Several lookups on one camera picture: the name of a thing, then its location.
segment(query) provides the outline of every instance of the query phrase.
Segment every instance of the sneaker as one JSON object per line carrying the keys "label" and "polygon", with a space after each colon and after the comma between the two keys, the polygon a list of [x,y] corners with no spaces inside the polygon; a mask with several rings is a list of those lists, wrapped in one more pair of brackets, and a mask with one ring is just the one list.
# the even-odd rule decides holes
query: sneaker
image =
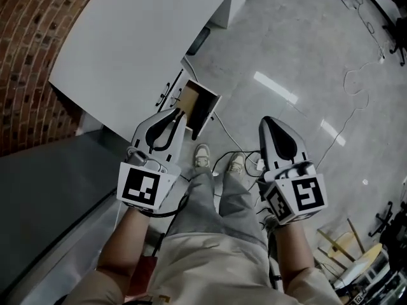
{"label": "sneaker", "polygon": [[200,144],[195,149],[194,162],[195,167],[210,167],[209,164],[210,152],[206,144]]}
{"label": "sneaker", "polygon": [[230,158],[227,172],[239,176],[242,173],[243,167],[244,167],[244,154],[242,152],[236,152]]}

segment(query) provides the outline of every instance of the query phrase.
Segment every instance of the brick wall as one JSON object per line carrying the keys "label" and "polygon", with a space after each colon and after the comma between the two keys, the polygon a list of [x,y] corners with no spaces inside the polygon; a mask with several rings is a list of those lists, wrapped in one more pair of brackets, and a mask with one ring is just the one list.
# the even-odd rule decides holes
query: brick wall
{"label": "brick wall", "polygon": [[48,78],[89,0],[0,0],[0,156],[74,135],[82,110]]}

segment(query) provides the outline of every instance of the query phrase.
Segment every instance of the open drawer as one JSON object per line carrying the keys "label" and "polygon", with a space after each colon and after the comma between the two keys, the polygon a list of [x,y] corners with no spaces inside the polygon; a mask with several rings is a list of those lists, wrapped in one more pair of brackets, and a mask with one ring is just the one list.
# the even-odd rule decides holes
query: open drawer
{"label": "open drawer", "polygon": [[221,97],[190,79],[189,74],[184,71],[169,94],[163,109],[179,107],[184,111],[187,117],[186,128],[192,131],[192,140],[195,140],[206,127]]}

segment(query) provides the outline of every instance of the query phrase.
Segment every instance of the gray pants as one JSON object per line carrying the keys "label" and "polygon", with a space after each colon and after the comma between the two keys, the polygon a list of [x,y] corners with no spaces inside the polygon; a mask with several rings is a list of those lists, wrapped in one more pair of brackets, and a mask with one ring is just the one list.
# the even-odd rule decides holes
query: gray pants
{"label": "gray pants", "polygon": [[176,215],[167,236],[180,233],[226,234],[257,244],[267,251],[250,192],[232,175],[225,173],[217,213],[214,190],[214,178],[209,168],[197,168],[187,191],[190,196],[188,203]]}

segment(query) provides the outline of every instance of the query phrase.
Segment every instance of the forearm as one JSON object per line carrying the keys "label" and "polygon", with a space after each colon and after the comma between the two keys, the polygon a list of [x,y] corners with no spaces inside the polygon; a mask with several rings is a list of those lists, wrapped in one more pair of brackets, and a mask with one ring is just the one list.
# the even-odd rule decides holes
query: forearm
{"label": "forearm", "polygon": [[298,273],[314,267],[314,257],[299,222],[277,229],[275,237],[280,273],[286,290]]}
{"label": "forearm", "polygon": [[149,217],[129,208],[100,254],[97,270],[110,276],[126,293],[139,262]]}

